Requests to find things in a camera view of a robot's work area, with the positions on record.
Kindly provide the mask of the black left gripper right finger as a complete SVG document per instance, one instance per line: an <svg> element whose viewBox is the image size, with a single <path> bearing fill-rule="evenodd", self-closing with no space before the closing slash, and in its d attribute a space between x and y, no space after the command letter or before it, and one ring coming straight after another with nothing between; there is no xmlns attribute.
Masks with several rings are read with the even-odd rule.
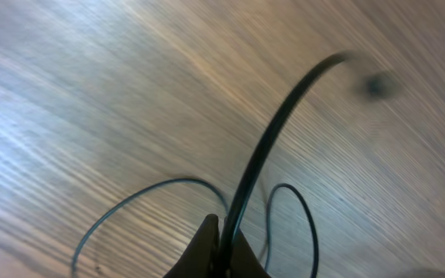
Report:
<svg viewBox="0 0 445 278"><path fill-rule="evenodd" d="M235 237L229 270L232 278L270 278L240 229Z"/></svg>

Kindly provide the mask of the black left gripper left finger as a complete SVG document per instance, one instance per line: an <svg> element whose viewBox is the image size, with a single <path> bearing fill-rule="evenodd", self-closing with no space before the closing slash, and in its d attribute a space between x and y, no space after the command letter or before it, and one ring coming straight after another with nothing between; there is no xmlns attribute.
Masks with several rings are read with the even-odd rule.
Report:
<svg viewBox="0 0 445 278"><path fill-rule="evenodd" d="M206 278L219 245L219 218L208 214L178 262L164 278Z"/></svg>

